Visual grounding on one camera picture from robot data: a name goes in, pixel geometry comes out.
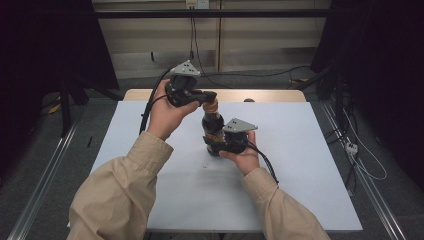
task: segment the bottle cap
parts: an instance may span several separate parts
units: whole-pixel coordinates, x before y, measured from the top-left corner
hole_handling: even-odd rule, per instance
[[[205,110],[205,112],[208,112],[208,113],[218,111],[218,99],[215,98],[215,100],[211,103],[204,102],[203,103],[203,110]]]

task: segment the black horizontal bar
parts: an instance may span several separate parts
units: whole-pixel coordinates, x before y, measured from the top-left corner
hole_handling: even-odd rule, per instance
[[[38,14],[50,16],[96,16],[100,19],[116,18],[325,18],[352,14],[344,9],[176,9],[176,10],[98,10],[72,12],[41,10]]]

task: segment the white table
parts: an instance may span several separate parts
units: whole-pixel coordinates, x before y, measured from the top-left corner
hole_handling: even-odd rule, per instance
[[[93,170],[127,154],[137,138],[145,104],[119,102]],[[280,188],[312,211],[325,230],[362,230],[309,103],[220,102],[219,110],[225,122],[237,117],[258,125],[258,147],[271,161]],[[199,108],[167,140],[175,150],[158,175],[157,199],[148,229],[262,231],[242,175],[231,161],[207,153],[202,116]]]

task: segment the hand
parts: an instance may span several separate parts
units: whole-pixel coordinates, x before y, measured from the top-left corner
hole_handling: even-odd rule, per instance
[[[194,101],[179,108],[169,103],[166,97],[165,86],[169,79],[162,80],[155,93],[154,100],[158,99],[150,112],[150,121],[147,131],[153,135],[166,140],[171,133],[178,128],[183,118],[194,112],[199,107],[199,102]]]
[[[247,138],[251,143],[256,146],[256,137],[254,131],[248,131]],[[239,154],[227,151],[219,151],[219,155],[223,158],[227,158],[233,161],[244,176],[249,174],[254,169],[259,168],[258,153],[248,147],[242,153]]]

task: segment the tan shirt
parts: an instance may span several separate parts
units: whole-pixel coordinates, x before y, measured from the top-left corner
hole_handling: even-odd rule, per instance
[[[72,202],[68,239],[142,239],[156,198],[157,174],[173,149],[143,132],[126,157],[108,161],[81,185]],[[263,168],[244,179],[266,238],[329,239],[316,217],[278,189]]]

